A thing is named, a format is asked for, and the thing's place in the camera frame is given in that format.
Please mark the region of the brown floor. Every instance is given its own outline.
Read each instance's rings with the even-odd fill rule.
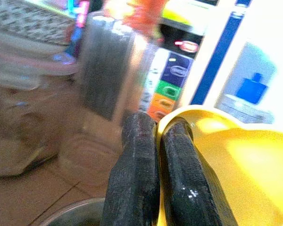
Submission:
[[[105,188],[62,176],[55,158],[21,176],[0,178],[0,226],[37,226],[66,205],[104,195]]]

